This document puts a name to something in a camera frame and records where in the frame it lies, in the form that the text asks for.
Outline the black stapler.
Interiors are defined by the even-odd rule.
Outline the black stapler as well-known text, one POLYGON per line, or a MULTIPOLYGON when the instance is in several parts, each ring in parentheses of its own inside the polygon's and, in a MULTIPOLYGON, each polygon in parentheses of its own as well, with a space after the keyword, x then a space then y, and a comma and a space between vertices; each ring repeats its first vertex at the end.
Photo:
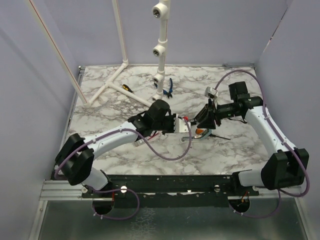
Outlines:
POLYGON ((198 123, 200 123, 206 116, 208 113, 208 104, 205 104, 204 107, 201 109, 201 111, 189 122, 191 123, 191 125, 196 125, 198 123))

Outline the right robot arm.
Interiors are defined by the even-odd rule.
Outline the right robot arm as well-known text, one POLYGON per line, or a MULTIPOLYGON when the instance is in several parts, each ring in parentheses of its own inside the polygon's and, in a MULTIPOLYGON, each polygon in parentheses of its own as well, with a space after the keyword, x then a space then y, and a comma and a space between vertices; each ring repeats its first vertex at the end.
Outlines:
POLYGON ((248 187, 276 190, 301 185, 305 179, 303 170, 309 161, 307 150, 297 148, 285 137, 268 109, 263 107, 262 98, 250 96, 245 82, 230 84, 229 94, 231 103, 218 104, 218 92, 211 87, 205 89, 208 103, 195 117, 197 127, 214 130, 223 119, 241 116, 255 130, 269 157, 260 170, 234 173, 237 179, 230 182, 230 191, 240 196, 248 187))

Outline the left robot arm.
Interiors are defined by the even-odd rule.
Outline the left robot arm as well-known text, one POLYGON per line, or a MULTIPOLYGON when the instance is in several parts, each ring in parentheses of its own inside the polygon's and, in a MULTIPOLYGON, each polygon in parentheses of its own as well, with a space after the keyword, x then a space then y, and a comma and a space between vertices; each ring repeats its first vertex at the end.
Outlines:
POLYGON ((97 196, 106 197, 112 183, 103 170, 93 167, 93 161, 119 146, 134 143, 152 135, 153 132, 173 133, 177 114, 172 113, 164 100, 156 100, 150 108, 111 130, 91 136, 72 134, 55 158, 54 177, 62 173, 72 186, 82 184, 92 188, 97 196))

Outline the red white staple box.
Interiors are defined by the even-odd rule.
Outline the red white staple box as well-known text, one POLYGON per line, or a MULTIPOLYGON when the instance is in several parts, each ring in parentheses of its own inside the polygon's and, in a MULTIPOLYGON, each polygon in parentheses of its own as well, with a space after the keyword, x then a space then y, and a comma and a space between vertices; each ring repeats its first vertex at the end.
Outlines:
MULTIPOLYGON (((152 134, 152 136, 145 137, 145 139, 147 141, 150 141, 150 140, 152 140, 153 138, 155 138, 158 135, 159 135, 159 132, 155 132, 155 133, 152 134)), ((139 139, 138 141, 134 142, 133 144, 134 144, 135 147, 139 147, 139 146, 141 146, 141 145, 143 145, 145 143, 146 142, 143 139, 139 139)))

